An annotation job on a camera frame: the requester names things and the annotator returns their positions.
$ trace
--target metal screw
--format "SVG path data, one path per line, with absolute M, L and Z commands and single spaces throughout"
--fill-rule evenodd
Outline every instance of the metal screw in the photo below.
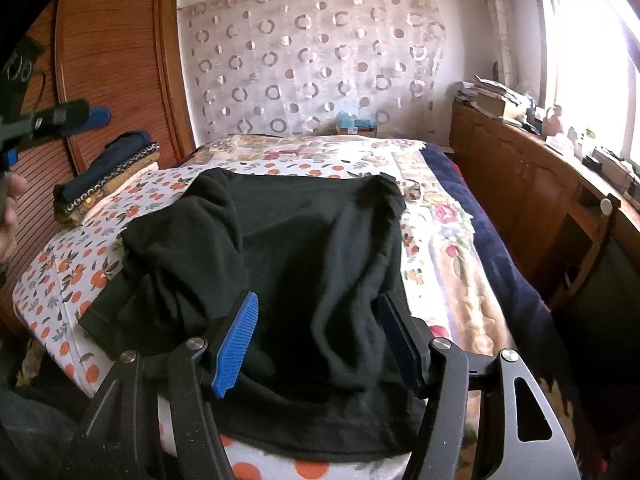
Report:
M 189 350 L 200 350 L 204 346 L 204 339 L 201 337 L 192 337 L 187 339 L 187 348 Z
M 502 352 L 500 352 L 500 356 L 510 363 L 516 362 L 520 356 L 515 350 L 511 350 L 510 348 L 505 348 Z
M 446 337 L 437 337 L 431 342 L 431 344 L 433 344 L 433 346 L 438 350 L 449 350 L 449 348 L 451 348 L 451 341 Z
M 120 354 L 120 360 L 124 364 L 132 363 L 136 360 L 136 353 L 133 350 L 125 350 L 122 354 Z

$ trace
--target person's leg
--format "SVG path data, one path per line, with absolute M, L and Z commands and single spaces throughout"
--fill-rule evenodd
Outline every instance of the person's leg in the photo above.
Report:
M 0 391 L 0 423 L 36 477 L 42 479 L 57 476 L 78 426 L 65 413 L 8 391 Z

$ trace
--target floral bedspread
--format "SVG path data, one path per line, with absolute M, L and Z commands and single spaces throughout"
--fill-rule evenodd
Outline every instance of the floral bedspread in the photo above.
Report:
M 55 235 L 14 289 L 14 309 L 56 363 L 89 396 L 112 362 L 78 325 L 92 301 L 120 270 L 120 232 L 143 214 L 177 200 L 191 181 L 209 168 L 238 173 L 359 178 L 393 176 L 405 196 L 401 218 L 404 251 L 401 273 L 413 316 L 436 335 L 448 336 L 467 351 L 495 354 L 510 346 L 504 317 L 473 246 L 470 217 L 438 183 L 414 140 L 357 136 L 281 139 L 233 136 L 202 146 L 180 168 L 142 174 L 107 200 L 86 225 Z M 168 402 L 159 399 L 164 448 L 175 454 Z M 457 478 L 469 478 L 478 426 L 479 399 L 470 396 L 468 428 Z M 239 479 L 392 479 L 408 456 L 370 463 L 309 463 L 262 452 L 224 438 Z

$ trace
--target wooden wardrobe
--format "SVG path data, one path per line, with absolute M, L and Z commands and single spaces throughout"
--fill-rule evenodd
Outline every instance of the wooden wardrobe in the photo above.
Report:
M 160 167 L 195 148 L 178 48 L 175 0 L 54 0 L 28 35 L 46 47 L 23 113 L 74 99 L 111 111 L 105 128 L 20 154 L 14 167 L 29 189 L 18 204 L 18 247 L 0 289 L 0 335 L 24 328 L 14 315 L 16 281 L 59 229 L 52 190 L 84 171 L 104 145 L 127 130 L 147 130 L 160 144 Z

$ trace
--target stack of folded clothes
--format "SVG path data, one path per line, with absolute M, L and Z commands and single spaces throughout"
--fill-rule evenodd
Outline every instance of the stack of folded clothes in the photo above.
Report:
M 81 225 L 98 211 L 98 203 L 119 190 L 140 171 L 156 170 L 160 144 L 145 130 L 126 132 L 112 140 L 87 170 L 66 184 L 53 187 L 57 222 Z

